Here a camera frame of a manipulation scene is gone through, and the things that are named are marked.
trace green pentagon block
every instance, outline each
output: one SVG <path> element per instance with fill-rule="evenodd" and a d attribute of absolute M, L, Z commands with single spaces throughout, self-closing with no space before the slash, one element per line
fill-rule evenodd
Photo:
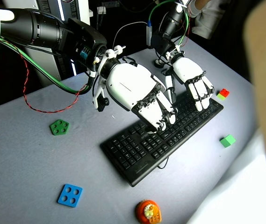
<path fill-rule="evenodd" d="M 53 135 L 62 135 L 66 134 L 69 128 L 69 123 L 64 120 L 56 120 L 53 124 L 50 125 L 50 129 Z"/>
<path fill-rule="evenodd" d="M 226 97 L 222 96 L 220 93 L 218 93 L 218 98 L 221 99 L 221 100 L 225 100 Z"/>
<path fill-rule="evenodd" d="M 220 142 L 224 147 L 228 147 L 231 146 L 232 144 L 235 143 L 235 138 L 229 134 L 228 136 L 226 136 L 224 139 L 221 139 Z"/>

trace white robotic hand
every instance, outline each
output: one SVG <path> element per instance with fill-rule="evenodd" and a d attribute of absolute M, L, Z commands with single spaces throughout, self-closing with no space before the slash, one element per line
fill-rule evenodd
<path fill-rule="evenodd" d="M 167 123 L 174 124 L 177 109 L 173 108 L 163 94 L 165 86 L 157 77 L 134 61 L 119 63 L 117 59 L 106 57 L 108 54 L 103 58 L 107 64 L 99 66 L 101 78 L 93 98 L 96 109 L 97 98 L 103 95 L 103 89 L 106 87 L 117 104 L 127 111 L 132 111 L 145 122 L 148 133 L 165 130 Z"/>
<path fill-rule="evenodd" d="M 204 76 L 205 71 L 194 61 L 180 57 L 173 63 L 174 76 L 191 91 L 198 111 L 207 109 L 214 93 L 212 83 Z"/>

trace keyboard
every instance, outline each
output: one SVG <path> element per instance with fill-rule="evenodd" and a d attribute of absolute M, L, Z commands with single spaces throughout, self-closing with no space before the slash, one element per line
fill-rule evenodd
<path fill-rule="evenodd" d="M 167 159 L 192 135 L 208 123 L 223 106 L 213 99 L 198 112 L 188 92 L 177 97 L 176 122 L 164 131 L 148 134 L 142 121 L 132 124 L 101 144 L 101 148 L 122 176 L 134 187 Z"/>

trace round orange toy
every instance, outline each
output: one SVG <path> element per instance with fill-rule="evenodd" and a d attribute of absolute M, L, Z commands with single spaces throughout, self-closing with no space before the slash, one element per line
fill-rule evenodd
<path fill-rule="evenodd" d="M 141 201 L 136 207 L 136 216 L 142 224 L 162 222 L 162 215 L 157 203 L 152 200 Z"/>

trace red lego brick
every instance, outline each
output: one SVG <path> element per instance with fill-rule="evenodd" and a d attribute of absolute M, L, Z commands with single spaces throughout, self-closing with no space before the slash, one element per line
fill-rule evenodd
<path fill-rule="evenodd" d="M 224 97 L 227 97 L 227 96 L 230 94 L 230 92 L 227 91 L 226 89 L 222 89 L 222 90 L 220 91 L 220 94 L 221 94 L 222 96 L 224 96 Z"/>

